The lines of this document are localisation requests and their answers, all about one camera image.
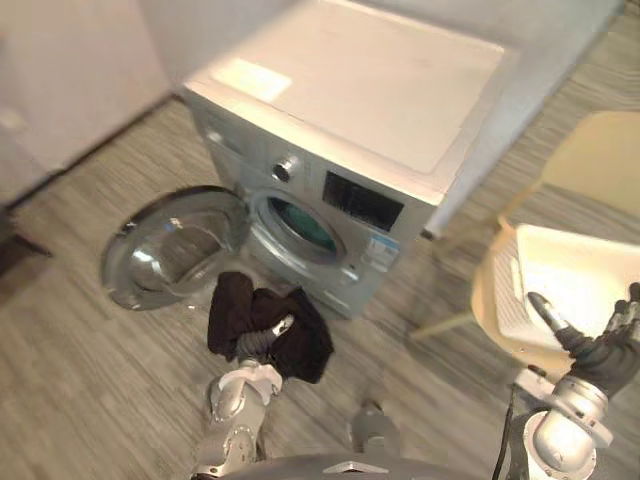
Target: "washing machine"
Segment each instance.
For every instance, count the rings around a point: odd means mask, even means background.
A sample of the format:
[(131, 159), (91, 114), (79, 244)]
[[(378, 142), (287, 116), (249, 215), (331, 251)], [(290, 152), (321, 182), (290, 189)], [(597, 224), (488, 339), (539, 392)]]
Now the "washing machine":
[[(425, 172), (437, 174), (477, 113), (473, 92), (501, 55), (481, 47), (353, 2), (299, 4), (185, 84), (220, 185), (125, 221), (104, 254), (106, 291), (125, 308), (158, 308), (248, 249), (315, 301), (359, 314), (442, 199)], [(449, 58), (460, 52), (475, 69)]]

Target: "laundry basket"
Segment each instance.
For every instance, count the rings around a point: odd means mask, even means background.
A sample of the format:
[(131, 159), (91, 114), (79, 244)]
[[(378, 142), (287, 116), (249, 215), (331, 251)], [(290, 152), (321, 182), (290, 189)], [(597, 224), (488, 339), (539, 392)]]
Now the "laundry basket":
[(640, 280), (640, 246), (520, 225), (494, 256), (498, 328), (505, 337), (561, 350), (551, 330), (526, 301), (536, 291), (573, 326), (600, 335), (616, 300)]

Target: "dark towel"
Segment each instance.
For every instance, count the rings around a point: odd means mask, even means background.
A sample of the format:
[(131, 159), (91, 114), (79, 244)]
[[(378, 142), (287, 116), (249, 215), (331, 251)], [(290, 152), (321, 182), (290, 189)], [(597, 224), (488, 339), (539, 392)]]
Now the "dark towel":
[(268, 358), (283, 377), (317, 383), (333, 343), (324, 319), (301, 288), (282, 298), (266, 288), (254, 291), (242, 273), (220, 274), (209, 313), (209, 350), (231, 361), (240, 335), (272, 328), (289, 314), (294, 323), (273, 343)]

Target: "open washing machine door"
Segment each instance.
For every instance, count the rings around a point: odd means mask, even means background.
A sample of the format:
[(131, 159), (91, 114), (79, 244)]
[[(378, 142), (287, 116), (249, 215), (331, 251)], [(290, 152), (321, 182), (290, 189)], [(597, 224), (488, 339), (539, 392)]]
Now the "open washing machine door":
[(112, 237), (102, 258), (102, 284), (127, 309), (177, 303), (213, 281), (216, 264), (237, 252), (249, 231), (248, 209), (233, 192), (178, 190), (147, 205)]

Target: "control knob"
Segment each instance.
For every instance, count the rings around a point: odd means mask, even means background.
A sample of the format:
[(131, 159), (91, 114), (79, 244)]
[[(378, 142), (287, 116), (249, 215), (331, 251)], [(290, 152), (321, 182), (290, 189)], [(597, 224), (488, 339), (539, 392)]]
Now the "control knob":
[(273, 166), (271, 176), (276, 180), (287, 183), (300, 168), (300, 163), (300, 159), (295, 155), (287, 155)]

